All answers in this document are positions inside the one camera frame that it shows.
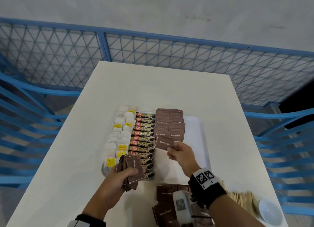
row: white table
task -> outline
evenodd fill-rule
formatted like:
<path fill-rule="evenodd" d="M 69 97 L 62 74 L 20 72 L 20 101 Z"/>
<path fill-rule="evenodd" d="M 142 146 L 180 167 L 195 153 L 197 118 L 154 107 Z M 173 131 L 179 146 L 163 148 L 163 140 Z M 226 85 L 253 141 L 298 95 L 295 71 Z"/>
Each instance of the white table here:
<path fill-rule="evenodd" d="M 113 117 L 128 104 L 200 117 L 212 170 L 227 189 L 251 190 L 279 206 L 228 75 L 99 62 L 7 227 L 66 227 L 81 213 L 103 181 L 101 155 Z M 140 182 L 125 193 L 105 217 L 107 226 L 154 226 L 155 186 Z M 281 226 L 288 226 L 285 218 Z"/>

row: white tray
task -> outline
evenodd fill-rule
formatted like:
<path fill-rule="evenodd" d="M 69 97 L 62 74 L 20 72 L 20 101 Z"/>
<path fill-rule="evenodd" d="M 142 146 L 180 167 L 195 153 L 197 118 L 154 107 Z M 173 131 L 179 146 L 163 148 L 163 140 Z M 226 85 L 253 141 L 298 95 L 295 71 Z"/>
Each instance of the white tray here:
<path fill-rule="evenodd" d="M 201 119 L 195 116 L 184 116 L 184 122 L 186 124 L 184 143 L 192 147 L 198 165 L 208 167 L 211 170 L 205 131 Z M 189 181 L 179 164 L 168 159 L 165 150 L 156 149 L 154 172 L 155 182 L 186 185 Z"/>

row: white wall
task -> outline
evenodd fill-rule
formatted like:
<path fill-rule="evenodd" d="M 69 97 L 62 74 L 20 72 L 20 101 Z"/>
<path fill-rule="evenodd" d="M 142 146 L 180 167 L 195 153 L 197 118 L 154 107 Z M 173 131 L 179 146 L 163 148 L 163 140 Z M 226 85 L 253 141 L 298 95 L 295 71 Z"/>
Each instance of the white wall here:
<path fill-rule="evenodd" d="M 0 0 L 0 16 L 314 51 L 313 0 Z"/>

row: blue chair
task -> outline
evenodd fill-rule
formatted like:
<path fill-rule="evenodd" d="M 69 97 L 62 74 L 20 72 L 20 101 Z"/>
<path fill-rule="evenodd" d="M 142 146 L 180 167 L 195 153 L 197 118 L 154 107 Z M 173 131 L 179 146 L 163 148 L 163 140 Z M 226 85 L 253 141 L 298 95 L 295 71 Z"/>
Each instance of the blue chair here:
<path fill-rule="evenodd" d="M 27 188 L 68 115 L 54 114 L 46 95 L 76 96 L 0 73 L 0 186 Z"/>
<path fill-rule="evenodd" d="M 314 121 L 291 129 L 284 127 L 304 116 L 314 114 L 314 108 L 285 114 L 244 113 L 247 118 L 278 120 L 272 127 L 254 136 L 254 139 L 283 212 L 314 216 L 314 208 L 300 207 L 305 203 L 314 204 L 314 196 L 288 195 L 288 191 L 311 192 L 314 190 L 314 179 L 312 181 L 314 176 L 314 157 L 312 156 L 314 154 Z M 292 171 L 283 170 L 284 172 L 282 172 L 282 168 L 290 168 Z M 290 179 L 292 183 L 291 181 L 287 183 L 283 180 L 287 178 L 299 179 L 296 183 L 293 182 L 296 179 Z"/>

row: black wristband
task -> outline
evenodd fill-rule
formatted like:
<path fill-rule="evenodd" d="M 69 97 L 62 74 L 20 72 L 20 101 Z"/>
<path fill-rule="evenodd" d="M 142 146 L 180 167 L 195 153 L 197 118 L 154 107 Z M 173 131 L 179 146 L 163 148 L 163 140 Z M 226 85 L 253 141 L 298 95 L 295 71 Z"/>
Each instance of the black wristband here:
<path fill-rule="evenodd" d="M 207 209 L 214 202 L 214 200 L 224 194 L 227 194 L 219 182 L 211 184 L 206 189 L 204 189 L 202 184 L 196 179 L 194 175 L 191 176 L 188 184 L 196 201 L 206 205 Z"/>
<path fill-rule="evenodd" d="M 106 227 L 106 222 L 104 222 L 100 219 L 91 217 L 91 216 L 86 215 L 86 214 L 78 215 L 75 220 L 80 220 L 80 221 L 83 221 L 85 223 L 88 223 L 88 224 L 90 224 L 89 227 Z"/>

